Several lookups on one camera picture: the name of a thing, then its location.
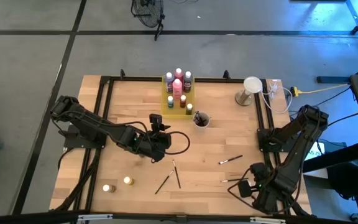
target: yellow cable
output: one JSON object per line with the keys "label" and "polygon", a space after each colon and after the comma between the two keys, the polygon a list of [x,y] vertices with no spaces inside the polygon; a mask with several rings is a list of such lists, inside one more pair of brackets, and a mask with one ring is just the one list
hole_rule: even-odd
{"label": "yellow cable", "polygon": [[324,88],[324,89],[321,89],[321,90],[313,90],[313,91],[300,91],[300,90],[298,90],[298,93],[302,93],[302,94],[317,93],[317,92],[320,92],[320,91],[331,90],[333,88],[339,88],[339,87],[348,86],[348,85],[349,84],[343,84],[343,85],[332,86],[332,87]]}

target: fan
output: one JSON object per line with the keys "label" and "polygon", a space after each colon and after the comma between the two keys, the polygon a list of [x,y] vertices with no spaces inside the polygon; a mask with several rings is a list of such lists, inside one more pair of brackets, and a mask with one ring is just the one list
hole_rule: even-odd
{"label": "fan", "polygon": [[154,40],[161,34],[164,26],[162,20],[165,18],[163,13],[163,0],[132,0],[131,13],[138,17],[143,25],[153,28],[157,27]]}

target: white lamp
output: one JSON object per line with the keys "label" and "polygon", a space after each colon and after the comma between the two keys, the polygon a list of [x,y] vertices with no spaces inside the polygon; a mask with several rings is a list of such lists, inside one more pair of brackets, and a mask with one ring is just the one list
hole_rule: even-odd
{"label": "white lamp", "polygon": [[244,89],[236,93],[234,97],[241,106],[248,106],[252,103],[251,93],[262,91],[262,82],[257,77],[248,77],[244,80]]}

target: cup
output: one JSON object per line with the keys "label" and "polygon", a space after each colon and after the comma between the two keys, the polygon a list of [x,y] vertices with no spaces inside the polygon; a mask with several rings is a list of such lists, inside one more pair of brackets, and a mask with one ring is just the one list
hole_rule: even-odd
{"label": "cup", "polygon": [[204,112],[196,111],[194,113],[193,122],[198,128],[206,128],[209,125],[210,117]]}

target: pink paint bottle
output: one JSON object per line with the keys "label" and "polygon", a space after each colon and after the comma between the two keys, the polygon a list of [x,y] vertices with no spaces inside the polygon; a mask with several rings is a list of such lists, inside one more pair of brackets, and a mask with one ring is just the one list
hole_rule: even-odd
{"label": "pink paint bottle", "polygon": [[183,73],[180,68],[175,70],[175,78],[179,79],[183,83]]}
{"label": "pink paint bottle", "polygon": [[172,83],[173,88],[173,99],[179,100],[181,97],[182,84],[179,79],[175,79]]}

